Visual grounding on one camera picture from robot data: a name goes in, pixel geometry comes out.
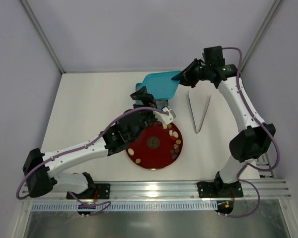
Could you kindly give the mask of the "teal tin lid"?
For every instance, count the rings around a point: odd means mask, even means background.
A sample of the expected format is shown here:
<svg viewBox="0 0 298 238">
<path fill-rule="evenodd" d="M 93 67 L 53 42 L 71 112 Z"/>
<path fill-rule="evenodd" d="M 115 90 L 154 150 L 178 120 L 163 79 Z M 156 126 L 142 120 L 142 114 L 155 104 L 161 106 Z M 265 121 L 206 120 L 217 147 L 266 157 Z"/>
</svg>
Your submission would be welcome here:
<svg viewBox="0 0 298 238">
<path fill-rule="evenodd" d="M 138 84 L 137 90 L 143 86 L 152 94 L 156 101 L 166 101 L 173 98 L 179 85 L 179 81 L 172 80 L 181 71 L 158 72 L 148 74 L 142 83 Z"/>
</svg>

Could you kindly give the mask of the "metal tongs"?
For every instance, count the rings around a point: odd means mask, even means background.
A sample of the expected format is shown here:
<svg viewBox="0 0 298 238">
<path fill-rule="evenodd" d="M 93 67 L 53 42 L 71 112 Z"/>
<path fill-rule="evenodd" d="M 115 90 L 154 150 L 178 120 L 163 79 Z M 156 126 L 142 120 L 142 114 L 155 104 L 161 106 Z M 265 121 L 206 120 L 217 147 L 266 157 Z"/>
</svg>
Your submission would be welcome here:
<svg viewBox="0 0 298 238">
<path fill-rule="evenodd" d="M 202 130 L 206 115 L 209 111 L 211 98 L 212 97 L 209 94 L 204 97 L 202 103 L 198 104 L 198 102 L 194 101 L 195 97 L 192 97 L 191 92 L 187 91 L 186 93 L 189 116 L 196 135 L 198 135 Z"/>
</svg>

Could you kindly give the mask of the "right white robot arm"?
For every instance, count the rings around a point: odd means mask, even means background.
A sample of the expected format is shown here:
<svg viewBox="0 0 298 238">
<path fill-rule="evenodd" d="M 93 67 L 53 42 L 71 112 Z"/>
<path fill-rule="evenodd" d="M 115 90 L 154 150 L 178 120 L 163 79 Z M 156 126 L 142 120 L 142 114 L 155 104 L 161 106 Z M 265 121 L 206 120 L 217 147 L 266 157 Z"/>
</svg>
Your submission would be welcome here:
<svg viewBox="0 0 298 238">
<path fill-rule="evenodd" d="M 257 113 L 244 89 L 240 66 L 226 64 L 224 48 L 203 50 L 203 58 L 193 60 L 173 77 L 183 86 L 194 88 L 199 81 L 209 81 L 226 100 L 238 128 L 230 141 L 230 157 L 217 172 L 213 182 L 197 183 L 200 198 L 242 197 L 240 176 L 255 159 L 265 154 L 274 140 L 275 126 Z"/>
</svg>

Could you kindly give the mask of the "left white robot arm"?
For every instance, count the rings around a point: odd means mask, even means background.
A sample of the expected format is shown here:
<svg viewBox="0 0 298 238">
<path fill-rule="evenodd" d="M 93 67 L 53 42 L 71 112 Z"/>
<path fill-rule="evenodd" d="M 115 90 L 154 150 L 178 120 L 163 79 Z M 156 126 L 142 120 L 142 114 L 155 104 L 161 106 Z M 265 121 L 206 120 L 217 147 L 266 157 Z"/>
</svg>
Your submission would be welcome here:
<svg viewBox="0 0 298 238">
<path fill-rule="evenodd" d="M 17 199 L 41 197 L 53 190 L 71 196 L 91 192 L 95 186 L 90 174 L 69 174 L 65 171 L 87 161 L 122 152 L 146 128 L 168 116 L 168 111 L 158 109 L 154 102 L 134 105 L 133 109 L 113 119 L 93 139 L 52 152 L 32 149 L 22 167 L 24 178 L 17 189 Z"/>
</svg>

